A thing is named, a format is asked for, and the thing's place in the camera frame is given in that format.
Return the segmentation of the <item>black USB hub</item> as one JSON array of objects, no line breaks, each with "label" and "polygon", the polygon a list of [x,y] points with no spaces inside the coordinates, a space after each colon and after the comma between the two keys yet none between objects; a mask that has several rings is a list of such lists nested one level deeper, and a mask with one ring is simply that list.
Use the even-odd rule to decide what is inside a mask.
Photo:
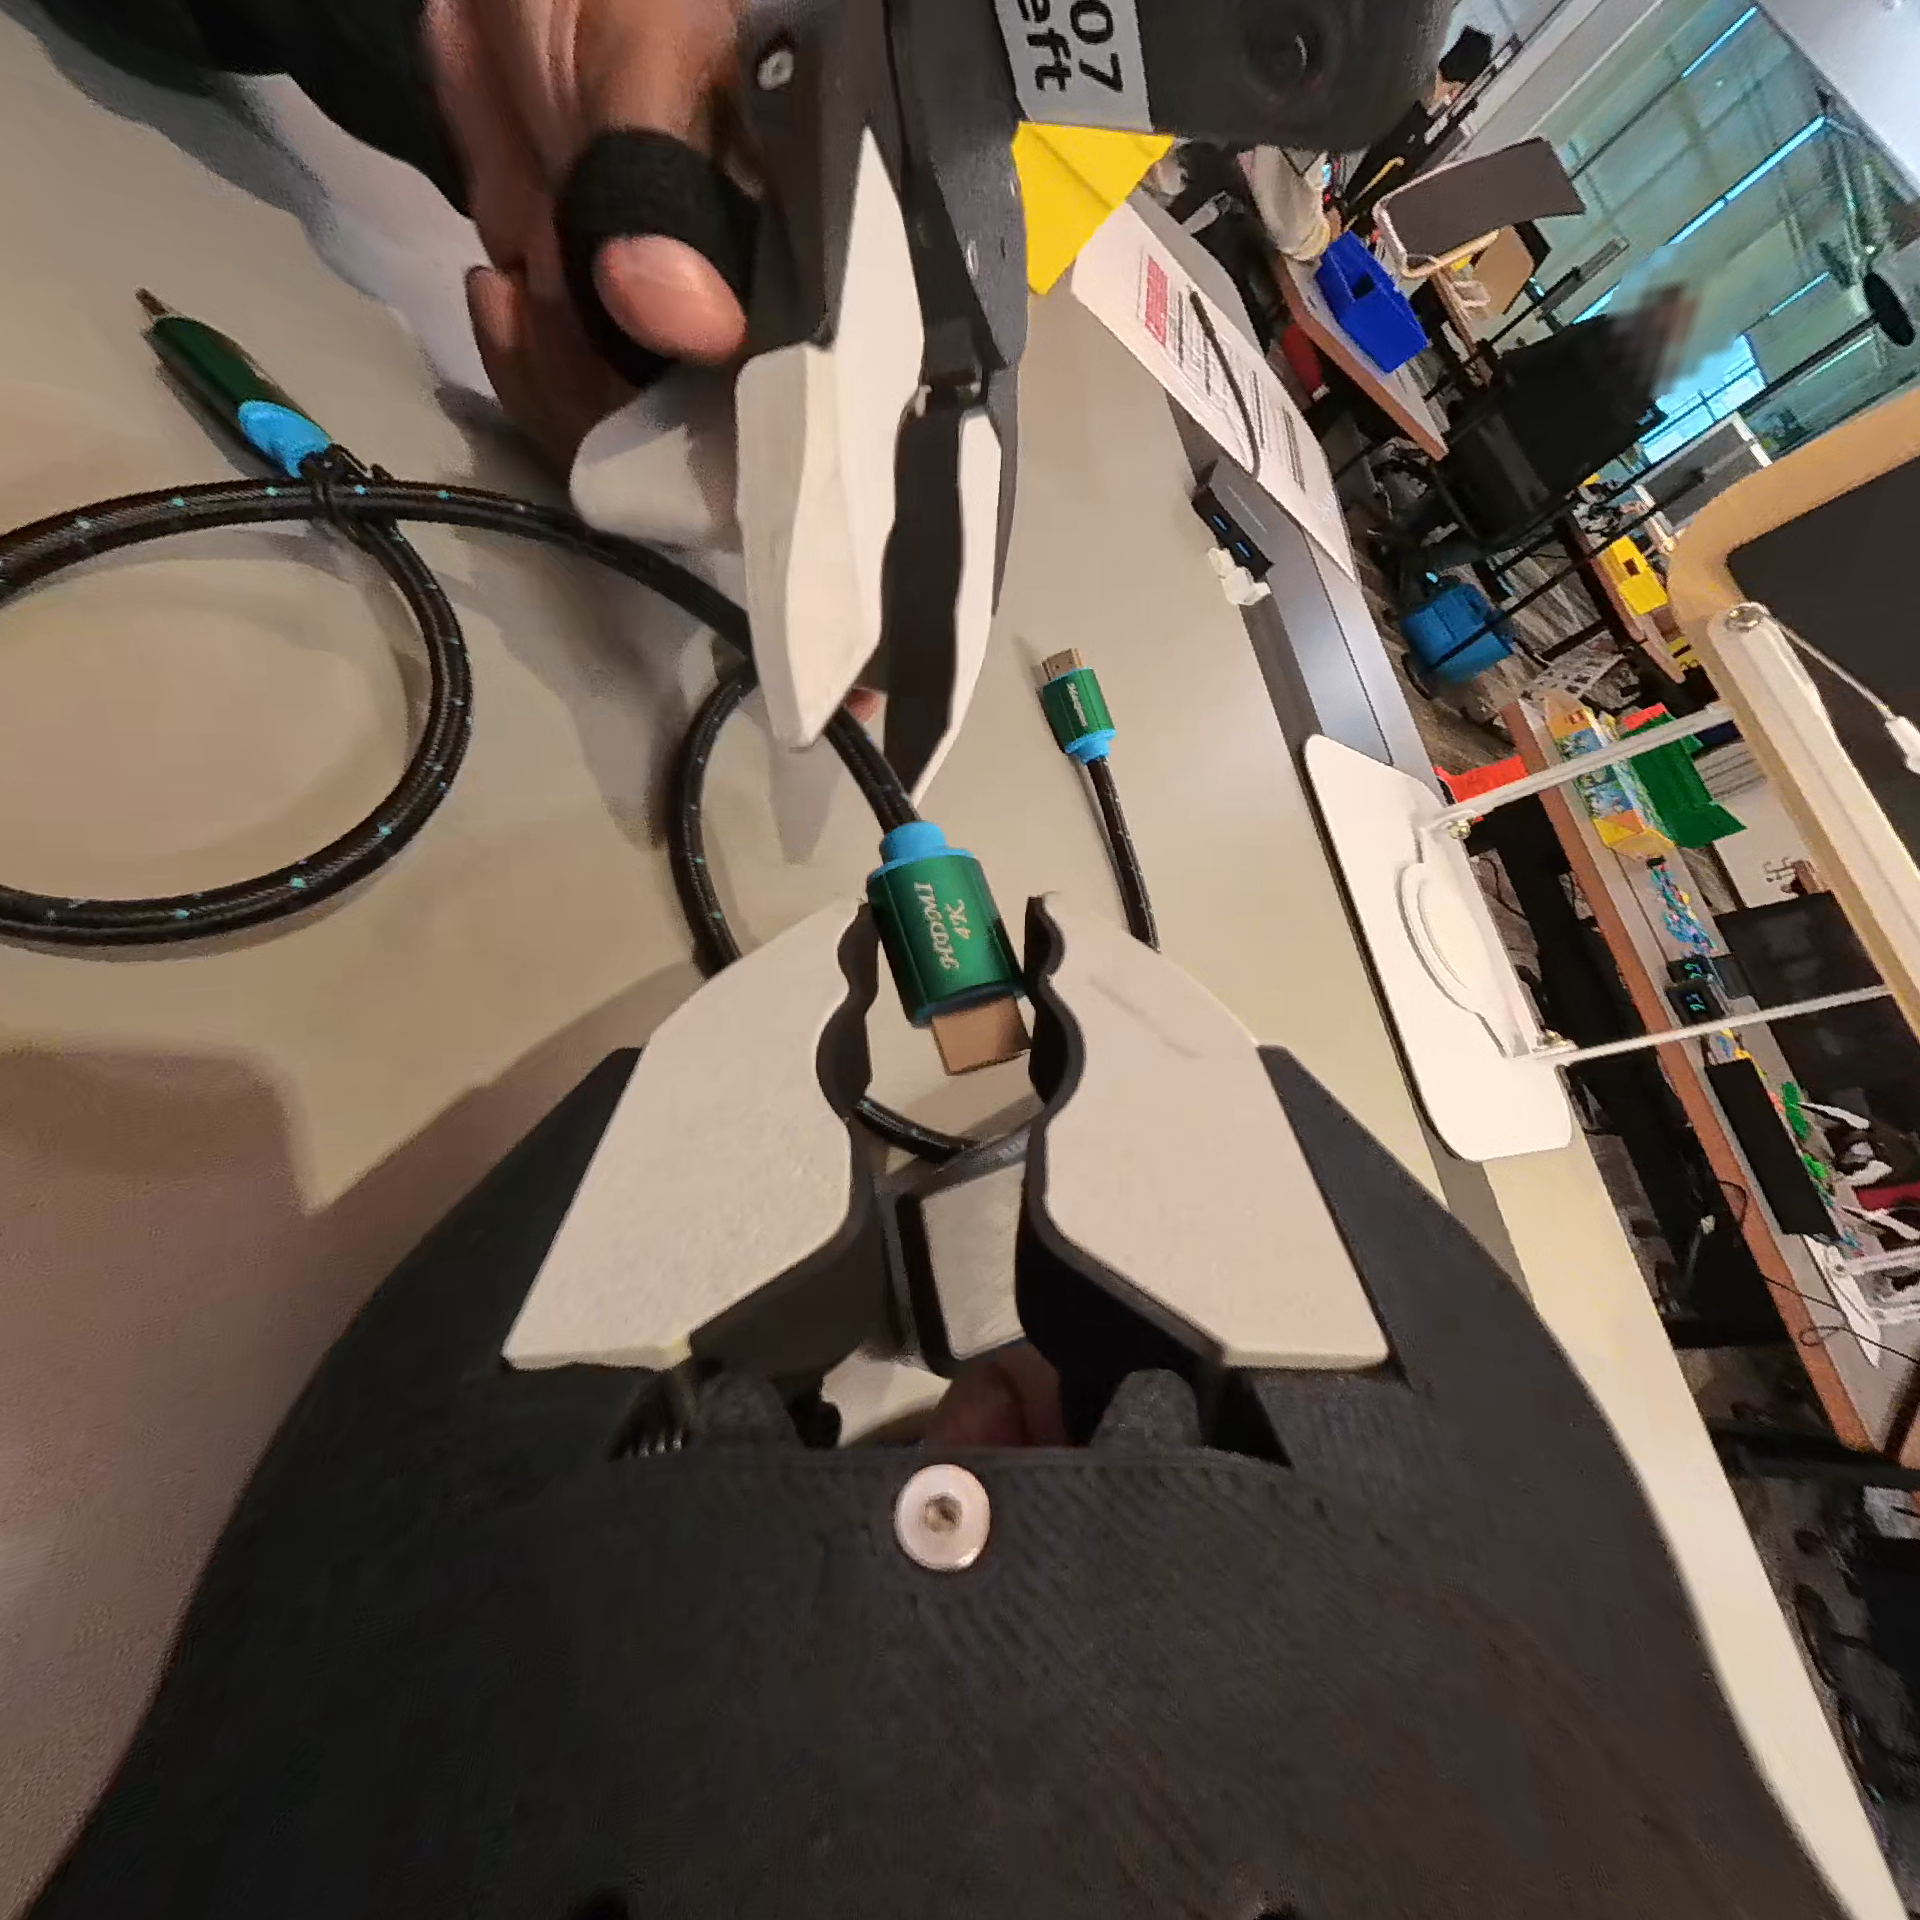
[{"label": "black USB hub", "polygon": [[1267,587],[1275,565],[1275,501],[1226,450],[1191,470],[1191,515],[1226,555],[1226,570]]}]

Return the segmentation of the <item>blue storage bin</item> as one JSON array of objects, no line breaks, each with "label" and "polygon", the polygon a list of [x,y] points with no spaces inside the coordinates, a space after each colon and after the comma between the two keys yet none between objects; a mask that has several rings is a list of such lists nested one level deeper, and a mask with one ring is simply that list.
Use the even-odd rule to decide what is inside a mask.
[{"label": "blue storage bin", "polygon": [[1336,332],[1383,371],[1428,352],[1428,329],[1383,261],[1355,230],[1332,233],[1316,262],[1316,290]]}]

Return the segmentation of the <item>wooden background desk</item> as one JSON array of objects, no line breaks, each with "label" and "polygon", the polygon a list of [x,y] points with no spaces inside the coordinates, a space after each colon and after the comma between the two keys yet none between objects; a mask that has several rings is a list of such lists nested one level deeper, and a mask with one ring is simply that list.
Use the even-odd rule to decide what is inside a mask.
[{"label": "wooden background desk", "polygon": [[[1575,1045],[1674,1027],[1666,960],[1714,951],[1728,1018],[1877,989],[1831,894],[1711,912],[1694,873],[1606,850],[1575,789],[1470,830],[1533,940],[1526,979]],[[1914,1323],[1849,1261],[1896,1243],[1831,1163],[1843,1126],[1914,1118],[1914,1038],[1892,1000],[1714,1030],[1575,1071],[1649,1206],[1649,1287],[1681,1348],[1799,1348],[1836,1440],[1914,1469]]]}]

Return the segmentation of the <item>black three-port switch box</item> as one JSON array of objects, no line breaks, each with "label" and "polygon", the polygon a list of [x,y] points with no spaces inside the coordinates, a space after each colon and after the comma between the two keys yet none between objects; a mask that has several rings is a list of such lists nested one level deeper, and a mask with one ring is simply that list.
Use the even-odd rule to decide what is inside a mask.
[{"label": "black three-port switch box", "polygon": [[1029,1118],[966,1141],[950,1163],[899,1163],[877,1177],[877,1232],[899,1341],[931,1376],[1027,1342],[1016,1243]]}]

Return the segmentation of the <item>person's left forearm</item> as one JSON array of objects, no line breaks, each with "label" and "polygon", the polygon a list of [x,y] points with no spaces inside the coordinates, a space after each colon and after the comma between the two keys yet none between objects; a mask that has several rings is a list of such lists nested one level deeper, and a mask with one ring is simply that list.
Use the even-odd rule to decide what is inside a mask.
[{"label": "person's left forearm", "polygon": [[419,0],[47,0],[42,17],[119,72],[176,91],[288,76],[332,129],[470,208],[423,70]]}]

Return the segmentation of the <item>white paper sheet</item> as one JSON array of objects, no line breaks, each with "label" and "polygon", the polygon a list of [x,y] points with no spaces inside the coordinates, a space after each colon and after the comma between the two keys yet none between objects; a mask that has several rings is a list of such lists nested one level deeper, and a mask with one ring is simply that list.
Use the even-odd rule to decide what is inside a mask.
[{"label": "white paper sheet", "polygon": [[[1189,233],[1159,202],[1130,196],[1076,256],[1068,298],[1090,309],[1095,323],[1164,385],[1150,365],[1150,339],[1139,329],[1139,261],[1150,245],[1164,245],[1211,301],[1229,311],[1229,323],[1256,341],[1250,311],[1229,282],[1229,274]],[[1344,522],[1344,541],[1324,547],[1336,565],[1360,577],[1355,537]]]}]

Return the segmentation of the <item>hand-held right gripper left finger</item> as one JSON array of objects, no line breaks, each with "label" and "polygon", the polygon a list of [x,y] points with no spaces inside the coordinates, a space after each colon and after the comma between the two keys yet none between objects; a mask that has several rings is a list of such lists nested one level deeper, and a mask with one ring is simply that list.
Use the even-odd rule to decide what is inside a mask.
[{"label": "hand-held right gripper left finger", "polygon": [[505,1341],[505,1365],[722,1365],[814,1376],[899,1342],[869,1089],[877,940],[860,903],[789,924],[646,1041]]}]

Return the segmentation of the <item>laminated printed sheet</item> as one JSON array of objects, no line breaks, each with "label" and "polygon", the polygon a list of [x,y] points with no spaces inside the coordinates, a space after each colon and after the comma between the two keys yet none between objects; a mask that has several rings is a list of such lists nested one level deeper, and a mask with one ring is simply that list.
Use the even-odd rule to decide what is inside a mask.
[{"label": "laminated printed sheet", "polygon": [[1164,249],[1139,261],[1139,329],[1167,395],[1324,547],[1344,541],[1332,470],[1268,355]]}]

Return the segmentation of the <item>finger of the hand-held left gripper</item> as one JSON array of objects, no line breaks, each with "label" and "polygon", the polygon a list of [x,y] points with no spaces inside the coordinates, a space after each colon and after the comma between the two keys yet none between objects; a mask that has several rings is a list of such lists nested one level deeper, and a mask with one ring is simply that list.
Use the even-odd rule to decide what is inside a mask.
[{"label": "finger of the hand-held left gripper", "polygon": [[733,385],[737,533],[773,738],[809,747],[877,648],[899,506],[899,427],[917,395],[921,309],[875,130],[856,146],[830,341],[750,352]]},{"label": "finger of the hand-held left gripper", "polygon": [[970,708],[994,614],[1002,434],[983,405],[928,403],[899,432],[877,570],[886,757],[921,801]]}]

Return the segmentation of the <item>yellow plastic bin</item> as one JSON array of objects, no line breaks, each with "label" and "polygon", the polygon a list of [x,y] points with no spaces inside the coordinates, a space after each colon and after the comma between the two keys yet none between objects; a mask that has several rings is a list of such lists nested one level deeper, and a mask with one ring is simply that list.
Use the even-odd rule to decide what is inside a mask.
[{"label": "yellow plastic bin", "polygon": [[1167,130],[1041,129],[1009,140],[1027,219],[1027,290],[1041,298],[1068,274],[1090,233],[1167,156]]}]

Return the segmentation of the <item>wood-rimmed dark panel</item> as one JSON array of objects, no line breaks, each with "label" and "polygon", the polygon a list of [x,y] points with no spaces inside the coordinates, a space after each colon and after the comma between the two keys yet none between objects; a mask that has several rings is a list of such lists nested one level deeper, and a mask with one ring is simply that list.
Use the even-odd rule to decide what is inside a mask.
[{"label": "wood-rimmed dark panel", "polygon": [[1920,991],[1914,458],[1904,393],[1703,501],[1666,565],[1681,637],[1904,1022]]}]

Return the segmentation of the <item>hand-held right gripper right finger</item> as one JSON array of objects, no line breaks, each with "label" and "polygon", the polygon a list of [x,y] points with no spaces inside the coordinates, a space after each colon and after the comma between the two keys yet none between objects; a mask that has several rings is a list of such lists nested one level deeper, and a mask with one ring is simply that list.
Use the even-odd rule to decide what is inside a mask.
[{"label": "hand-held right gripper right finger", "polygon": [[1065,894],[1027,898],[1021,1223],[1178,1353],[1368,1372],[1385,1332],[1250,1027]]}]

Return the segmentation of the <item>person's left hand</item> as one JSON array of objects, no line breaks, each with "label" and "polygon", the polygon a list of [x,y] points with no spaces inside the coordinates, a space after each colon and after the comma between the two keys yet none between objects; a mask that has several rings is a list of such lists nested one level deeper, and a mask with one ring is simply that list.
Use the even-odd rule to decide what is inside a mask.
[{"label": "person's left hand", "polygon": [[485,376],[566,470],[630,385],[596,355],[563,282],[563,183],[600,130],[666,130],[718,156],[733,138],[737,7],[433,0],[419,54],[485,245],[464,279]]}]

